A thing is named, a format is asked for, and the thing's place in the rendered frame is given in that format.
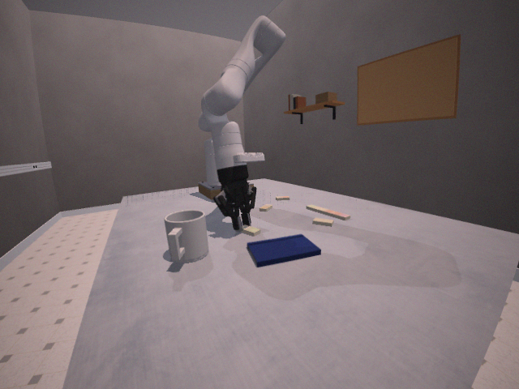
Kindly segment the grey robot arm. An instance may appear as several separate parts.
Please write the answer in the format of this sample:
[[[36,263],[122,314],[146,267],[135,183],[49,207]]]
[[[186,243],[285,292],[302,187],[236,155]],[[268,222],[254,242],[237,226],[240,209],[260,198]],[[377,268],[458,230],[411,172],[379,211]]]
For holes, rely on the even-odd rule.
[[[212,133],[212,138],[204,141],[207,185],[221,185],[218,169],[265,161],[263,153],[244,152],[238,124],[229,121],[226,113],[238,105],[242,95],[284,41],[284,32],[261,15],[247,31],[221,78],[203,94],[199,128]],[[256,60],[252,43],[262,53]]]

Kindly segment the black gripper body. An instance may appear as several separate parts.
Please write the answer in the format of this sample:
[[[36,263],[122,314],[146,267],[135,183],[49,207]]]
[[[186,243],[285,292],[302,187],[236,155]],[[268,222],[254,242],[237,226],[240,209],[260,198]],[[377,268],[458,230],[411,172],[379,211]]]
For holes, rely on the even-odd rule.
[[[238,165],[229,168],[218,169],[217,175],[219,182],[221,183],[221,191],[225,192],[225,197],[230,203],[235,203],[234,189],[236,188],[239,188],[240,201],[244,201],[242,187],[245,186],[247,191],[249,189],[249,184],[247,182],[247,178],[249,177],[247,165]]]

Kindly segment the grey cup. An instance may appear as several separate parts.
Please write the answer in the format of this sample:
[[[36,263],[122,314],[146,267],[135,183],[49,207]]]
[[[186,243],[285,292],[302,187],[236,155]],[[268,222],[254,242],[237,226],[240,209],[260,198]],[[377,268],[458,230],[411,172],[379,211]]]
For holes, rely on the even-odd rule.
[[[186,220],[188,222],[177,222]],[[200,260],[208,254],[208,235],[204,212],[199,210],[173,212],[165,217],[165,230],[168,245],[170,242],[169,254],[172,260],[180,259],[176,262],[190,263]]]

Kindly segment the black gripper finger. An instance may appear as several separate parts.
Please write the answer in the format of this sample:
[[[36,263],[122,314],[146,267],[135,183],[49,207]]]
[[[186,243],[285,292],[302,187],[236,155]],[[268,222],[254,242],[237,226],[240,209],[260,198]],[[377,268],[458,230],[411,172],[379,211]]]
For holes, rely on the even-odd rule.
[[[213,200],[221,210],[224,216],[229,216],[232,219],[233,227],[236,232],[242,231],[242,222],[241,217],[239,216],[239,207],[240,207],[240,199],[239,199],[239,188],[234,189],[234,202],[235,204],[230,203],[225,198],[225,192],[222,191],[218,196],[214,196]],[[227,201],[227,202],[226,202]],[[225,210],[223,210],[225,209]]]
[[[242,224],[251,226],[250,211],[252,208],[255,207],[256,187],[249,186],[249,189],[247,191],[247,188],[243,186],[242,195],[244,198],[244,201],[240,201],[240,211],[242,212]]]

